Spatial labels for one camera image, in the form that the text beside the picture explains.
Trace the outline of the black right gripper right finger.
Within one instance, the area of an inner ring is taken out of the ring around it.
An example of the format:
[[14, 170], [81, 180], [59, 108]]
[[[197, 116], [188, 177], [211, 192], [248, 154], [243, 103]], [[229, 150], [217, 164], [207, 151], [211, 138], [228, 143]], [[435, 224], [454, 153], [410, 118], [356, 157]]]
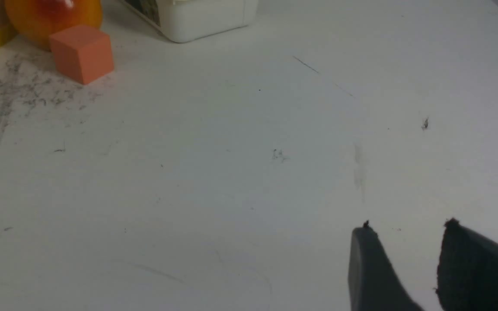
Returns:
[[445, 311], [498, 311], [498, 243], [457, 219], [445, 223], [437, 289]]

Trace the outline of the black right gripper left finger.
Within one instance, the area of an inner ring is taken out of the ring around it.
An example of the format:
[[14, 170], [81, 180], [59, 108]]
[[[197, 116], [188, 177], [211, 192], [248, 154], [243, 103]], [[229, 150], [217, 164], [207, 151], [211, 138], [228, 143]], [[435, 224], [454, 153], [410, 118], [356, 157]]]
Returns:
[[352, 311], [421, 311], [400, 282], [368, 221], [351, 234], [348, 292]]

